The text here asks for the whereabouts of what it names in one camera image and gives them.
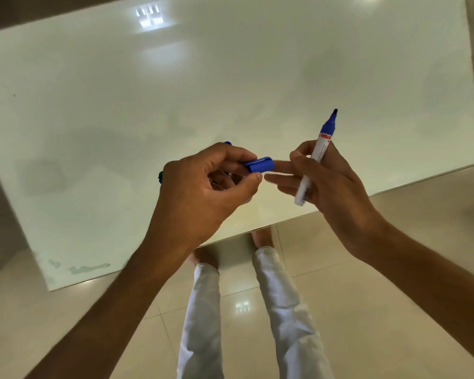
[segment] tiled floor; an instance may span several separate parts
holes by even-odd
[[[35,3],[29,8],[0,21],[37,18]],[[468,0],[468,14],[474,59],[474,0]],[[10,254],[24,241],[0,199],[0,254]],[[474,167],[386,192],[373,202],[400,229],[474,272]],[[320,214],[279,223],[274,236],[337,378],[474,379],[474,359],[392,284],[348,255]],[[238,237],[218,245],[224,370],[228,378],[273,378],[274,342],[246,242]],[[186,263],[162,289],[113,378],[175,376],[192,270]],[[48,293],[30,252],[17,253],[0,271],[0,378],[23,377],[114,276]],[[246,311],[236,310],[246,302]]]

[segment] fingernail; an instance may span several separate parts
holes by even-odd
[[[293,150],[293,151],[290,153],[290,159],[291,159],[291,158],[301,157],[301,156],[302,156],[302,153],[299,152],[298,150]]]

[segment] whiteboard marker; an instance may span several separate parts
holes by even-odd
[[[311,158],[316,159],[316,161],[321,162],[327,148],[329,147],[330,140],[334,135],[335,131],[335,118],[337,117],[337,109],[334,110],[329,120],[325,122],[322,126],[321,131],[319,132],[318,140],[316,141],[316,146],[312,151]],[[311,185],[311,180],[307,175],[302,177],[300,181],[300,186],[295,195],[295,204],[298,206],[304,206],[306,195],[309,191],[309,186]]]

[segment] person's left hand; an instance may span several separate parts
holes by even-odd
[[[254,159],[256,154],[242,147],[216,143],[195,155],[167,163],[146,238],[181,252],[179,258],[184,261],[256,193],[262,175],[250,174],[242,165]],[[224,172],[245,178],[235,185]],[[211,181],[224,190],[215,190]]]

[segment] blue marker cap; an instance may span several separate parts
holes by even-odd
[[[274,169],[274,161],[271,157],[263,157],[244,164],[251,173],[264,173]]]
[[[329,136],[333,136],[335,132],[335,118],[337,117],[337,109],[334,110],[332,115],[330,116],[329,120],[326,121],[321,129],[320,133],[328,134]]]

